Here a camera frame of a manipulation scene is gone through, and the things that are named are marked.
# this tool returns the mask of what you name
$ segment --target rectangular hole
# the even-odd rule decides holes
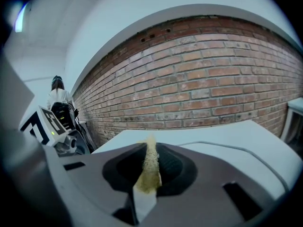
[[[237,183],[227,183],[223,188],[246,221],[262,211],[260,206]]]
[[[76,169],[76,168],[79,168],[82,166],[85,166],[85,164],[83,162],[75,162],[75,163],[64,165],[64,169],[66,171],[69,171],[69,170]]]

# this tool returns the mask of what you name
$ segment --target gray cable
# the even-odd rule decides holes
[[[254,152],[252,152],[249,149],[245,149],[245,148],[241,148],[241,147],[237,147],[237,146],[229,146],[229,145],[224,145],[224,144],[212,143],[212,142],[207,142],[207,141],[195,141],[195,142],[181,144],[181,145],[178,145],[178,146],[192,145],[192,144],[197,144],[197,143],[202,143],[202,144],[208,144],[208,145],[221,146],[221,147],[226,147],[226,148],[231,148],[231,149],[242,150],[242,151],[245,151],[245,152],[251,154],[254,158],[256,158],[262,164],[264,164],[279,179],[279,181],[281,182],[281,184],[283,185],[283,187],[285,189],[285,192],[289,192],[288,185],[287,185],[286,181],[283,179],[283,177],[275,169],[273,169],[269,164],[267,164],[263,159],[261,159],[259,156],[257,156]]]

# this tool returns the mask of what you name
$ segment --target person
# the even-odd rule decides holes
[[[47,109],[51,110],[54,103],[69,104],[71,120],[76,127],[72,97],[68,91],[64,90],[63,80],[59,76],[55,76],[52,80],[52,91],[48,94],[47,97]]]

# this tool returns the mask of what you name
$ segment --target white shirt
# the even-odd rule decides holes
[[[48,94],[47,97],[47,108],[51,109],[54,103],[71,103],[72,98],[68,91],[62,90],[58,88],[58,91],[54,89],[53,91]]]

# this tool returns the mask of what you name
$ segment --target yellow fuzzy object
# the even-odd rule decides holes
[[[143,193],[155,192],[162,186],[158,162],[159,155],[156,150],[156,139],[153,135],[150,135],[145,141],[140,141],[139,143],[147,143],[147,149],[143,170],[135,187]]]

